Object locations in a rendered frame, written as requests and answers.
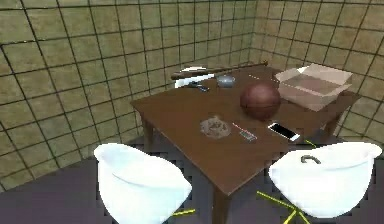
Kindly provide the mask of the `brown wooden table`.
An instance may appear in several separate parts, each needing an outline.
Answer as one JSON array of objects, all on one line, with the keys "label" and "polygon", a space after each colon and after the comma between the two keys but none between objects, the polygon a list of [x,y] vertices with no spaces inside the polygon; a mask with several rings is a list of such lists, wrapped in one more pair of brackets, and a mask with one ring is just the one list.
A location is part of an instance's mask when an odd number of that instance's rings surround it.
[{"label": "brown wooden table", "polygon": [[[132,102],[141,115],[144,149],[151,149],[153,131],[160,131],[214,185],[212,224],[226,224],[234,192],[288,151],[288,140],[270,131],[268,122],[245,115],[239,103],[248,85],[268,81],[278,72],[252,66],[235,71],[236,83],[229,89],[220,89],[209,79],[204,82],[207,92],[177,88]],[[212,116],[237,124],[256,139],[249,142],[237,130],[219,140],[206,137],[200,123]]]}]

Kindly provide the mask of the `brown baseball bat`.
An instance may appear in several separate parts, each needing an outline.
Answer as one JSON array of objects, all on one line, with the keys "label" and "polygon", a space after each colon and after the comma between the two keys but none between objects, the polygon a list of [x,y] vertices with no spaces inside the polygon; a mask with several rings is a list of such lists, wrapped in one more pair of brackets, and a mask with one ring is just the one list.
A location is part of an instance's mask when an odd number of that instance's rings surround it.
[{"label": "brown baseball bat", "polygon": [[262,63],[258,63],[258,64],[237,65],[237,66],[226,67],[226,68],[211,68],[211,69],[198,69],[198,70],[191,70],[191,71],[179,71],[171,75],[171,80],[196,77],[196,76],[206,75],[206,74],[217,74],[220,72],[238,70],[238,69],[243,69],[243,68],[252,67],[252,66],[260,66],[260,65],[267,66],[268,61],[265,60]]}]

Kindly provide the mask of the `brown basketball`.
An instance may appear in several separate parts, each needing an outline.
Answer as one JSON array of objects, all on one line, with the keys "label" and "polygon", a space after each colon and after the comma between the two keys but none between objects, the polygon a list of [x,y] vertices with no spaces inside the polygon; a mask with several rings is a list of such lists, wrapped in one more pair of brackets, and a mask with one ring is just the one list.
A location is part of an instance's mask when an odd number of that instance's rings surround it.
[{"label": "brown basketball", "polygon": [[268,82],[257,82],[246,87],[240,95],[243,112],[259,121],[270,119],[281,104],[280,93]]}]

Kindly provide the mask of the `grey-brown lumpy statue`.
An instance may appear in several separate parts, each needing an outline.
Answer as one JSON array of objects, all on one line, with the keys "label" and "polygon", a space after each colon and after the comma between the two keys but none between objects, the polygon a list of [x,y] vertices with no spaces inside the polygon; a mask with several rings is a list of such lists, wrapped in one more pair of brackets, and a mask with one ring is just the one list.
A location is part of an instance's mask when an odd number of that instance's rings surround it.
[{"label": "grey-brown lumpy statue", "polygon": [[214,116],[200,123],[200,131],[207,137],[220,139],[231,133],[230,126],[219,117]]}]

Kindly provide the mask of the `open cardboard box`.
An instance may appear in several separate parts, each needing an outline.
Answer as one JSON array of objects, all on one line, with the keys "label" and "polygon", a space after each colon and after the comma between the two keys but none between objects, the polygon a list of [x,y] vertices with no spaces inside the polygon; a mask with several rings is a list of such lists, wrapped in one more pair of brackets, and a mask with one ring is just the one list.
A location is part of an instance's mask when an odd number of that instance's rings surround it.
[{"label": "open cardboard box", "polygon": [[275,75],[282,98],[312,111],[335,101],[352,84],[352,73],[312,63]]}]

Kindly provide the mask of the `grey bowl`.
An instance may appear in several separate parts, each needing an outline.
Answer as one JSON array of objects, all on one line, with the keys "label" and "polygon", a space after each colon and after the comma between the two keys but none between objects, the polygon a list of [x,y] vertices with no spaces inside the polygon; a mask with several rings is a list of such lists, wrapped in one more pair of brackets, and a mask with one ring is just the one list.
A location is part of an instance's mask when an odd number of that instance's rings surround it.
[{"label": "grey bowl", "polygon": [[220,88],[232,88],[236,81],[236,79],[230,75],[218,76],[216,80],[217,80],[217,85]]}]

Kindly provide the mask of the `white smartphone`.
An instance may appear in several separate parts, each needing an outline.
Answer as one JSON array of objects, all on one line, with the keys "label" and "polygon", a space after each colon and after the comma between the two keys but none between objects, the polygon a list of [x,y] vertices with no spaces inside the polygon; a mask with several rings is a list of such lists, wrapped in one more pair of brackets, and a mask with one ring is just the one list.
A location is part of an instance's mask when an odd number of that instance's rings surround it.
[{"label": "white smartphone", "polygon": [[276,122],[271,123],[267,126],[267,128],[292,142],[300,138],[300,135],[298,133],[295,133],[294,131]]}]

